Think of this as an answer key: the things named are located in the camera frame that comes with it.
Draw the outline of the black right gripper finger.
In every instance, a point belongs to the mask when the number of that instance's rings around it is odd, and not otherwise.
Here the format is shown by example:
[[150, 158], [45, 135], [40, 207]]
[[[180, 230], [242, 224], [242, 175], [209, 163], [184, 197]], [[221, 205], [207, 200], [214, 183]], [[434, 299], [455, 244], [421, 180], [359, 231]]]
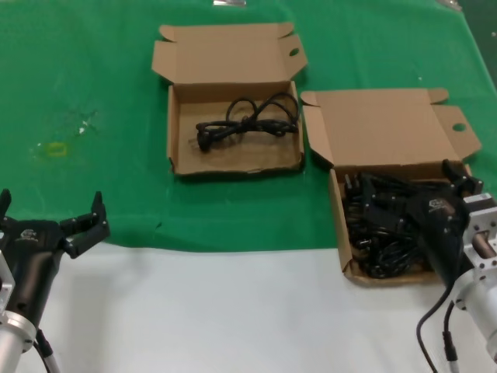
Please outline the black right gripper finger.
[[483, 190], [484, 183], [480, 179], [448, 159], [442, 161], [442, 172], [450, 181], [451, 190], [460, 198], [478, 195]]
[[362, 218], [378, 228], [395, 234], [405, 234], [405, 209], [407, 197], [412, 194], [412, 184], [387, 175], [359, 173]]

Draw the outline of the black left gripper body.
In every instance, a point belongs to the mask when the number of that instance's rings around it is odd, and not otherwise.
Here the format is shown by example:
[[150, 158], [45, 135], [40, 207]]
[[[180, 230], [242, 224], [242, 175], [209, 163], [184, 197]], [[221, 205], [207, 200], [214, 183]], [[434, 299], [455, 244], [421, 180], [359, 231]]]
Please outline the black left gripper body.
[[64, 254], [64, 237], [55, 221], [1, 220], [1, 251], [15, 286], [6, 309], [39, 323]]

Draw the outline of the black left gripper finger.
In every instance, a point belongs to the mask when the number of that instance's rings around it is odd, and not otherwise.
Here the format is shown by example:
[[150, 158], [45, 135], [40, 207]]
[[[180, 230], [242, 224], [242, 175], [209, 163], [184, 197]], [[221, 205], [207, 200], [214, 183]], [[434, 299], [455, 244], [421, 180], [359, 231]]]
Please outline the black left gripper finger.
[[59, 227], [65, 239], [64, 251], [72, 259], [78, 258], [108, 238], [110, 229], [102, 193], [100, 191], [95, 193], [88, 214], [60, 221]]
[[10, 226], [12, 219], [7, 216], [7, 210], [12, 202], [12, 196], [8, 189], [4, 189], [0, 195], [1, 226]]

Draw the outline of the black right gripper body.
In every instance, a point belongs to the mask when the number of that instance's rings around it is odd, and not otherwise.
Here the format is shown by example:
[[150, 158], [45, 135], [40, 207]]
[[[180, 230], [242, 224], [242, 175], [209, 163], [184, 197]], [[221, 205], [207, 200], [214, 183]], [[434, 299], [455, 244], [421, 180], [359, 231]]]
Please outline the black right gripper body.
[[449, 192], [421, 192], [410, 197], [406, 214], [429, 265], [446, 287], [451, 287], [469, 269], [460, 258], [462, 235], [468, 224], [463, 200]]

